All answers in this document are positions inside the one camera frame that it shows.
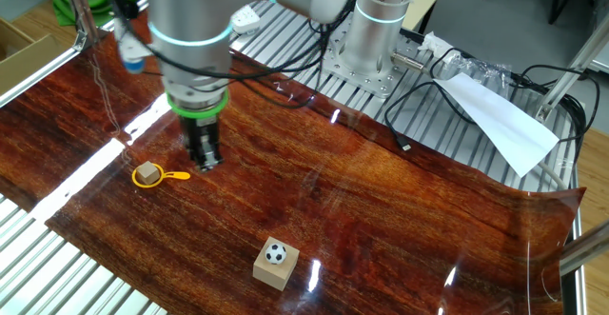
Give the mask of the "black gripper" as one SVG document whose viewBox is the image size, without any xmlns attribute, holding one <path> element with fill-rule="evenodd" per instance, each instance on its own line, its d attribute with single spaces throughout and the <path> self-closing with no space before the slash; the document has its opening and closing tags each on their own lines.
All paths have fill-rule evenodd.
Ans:
<svg viewBox="0 0 609 315">
<path fill-rule="evenodd" d="M 217 115 L 199 119 L 181 116 L 180 125 L 190 158 L 200 171 L 210 171 L 224 161 Z"/>
</svg>

